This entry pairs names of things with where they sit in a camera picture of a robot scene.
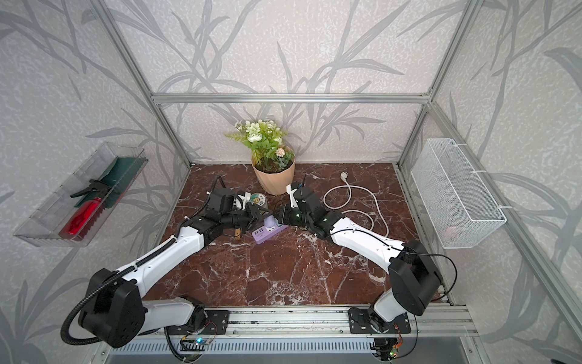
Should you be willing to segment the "purple power strip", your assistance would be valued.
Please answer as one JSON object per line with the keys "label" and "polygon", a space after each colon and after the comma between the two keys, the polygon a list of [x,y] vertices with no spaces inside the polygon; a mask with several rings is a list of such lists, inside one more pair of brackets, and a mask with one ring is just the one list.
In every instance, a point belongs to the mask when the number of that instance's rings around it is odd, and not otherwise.
{"label": "purple power strip", "polygon": [[275,224],[273,227],[262,226],[252,233],[253,239],[257,244],[262,244],[265,241],[277,236],[279,233],[287,229],[285,224]]}

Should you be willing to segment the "purple earbuds case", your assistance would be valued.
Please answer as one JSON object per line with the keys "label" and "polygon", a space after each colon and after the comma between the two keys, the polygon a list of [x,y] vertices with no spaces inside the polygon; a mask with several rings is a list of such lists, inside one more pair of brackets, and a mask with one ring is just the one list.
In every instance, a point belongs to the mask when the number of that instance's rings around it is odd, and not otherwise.
{"label": "purple earbuds case", "polygon": [[273,215],[268,216],[264,220],[264,225],[265,225],[266,228],[275,228],[277,226],[276,218],[274,218]]}

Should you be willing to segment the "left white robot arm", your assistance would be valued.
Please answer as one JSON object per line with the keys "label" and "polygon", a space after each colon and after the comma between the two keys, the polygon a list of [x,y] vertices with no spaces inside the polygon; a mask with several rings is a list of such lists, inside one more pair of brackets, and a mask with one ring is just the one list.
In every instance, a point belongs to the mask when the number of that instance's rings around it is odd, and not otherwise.
{"label": "left white robot arm", "polygon": [[86,296],[65,318],[60,331],[66,344],[83,346],[103,341],[119,348],[136,336],[170,326],[198,330],[206,323],[205,305],[191,297],[145,300],[169,271],[207,247],[227,229],[252,231],[272,212],[254,203],[243,209],[206,211],[182,222],[176,234],[136,261],[95,273]]}

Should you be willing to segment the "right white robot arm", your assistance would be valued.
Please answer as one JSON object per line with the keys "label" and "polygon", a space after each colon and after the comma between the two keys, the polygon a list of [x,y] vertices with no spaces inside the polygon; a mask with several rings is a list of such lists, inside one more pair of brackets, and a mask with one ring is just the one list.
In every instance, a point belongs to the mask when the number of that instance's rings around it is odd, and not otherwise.
{"label": "right white robot arm", "polygon": [[424,314],[441,286],[442,275],[421,242],[405,244],[374,233],[327,208],[310,187],[299,182],[287,185],[286,193],[289,203],[275,212],[280,222],[352,250],[386,272],[390,289],[371,304],[371,318],[388,323],[404,313]]}

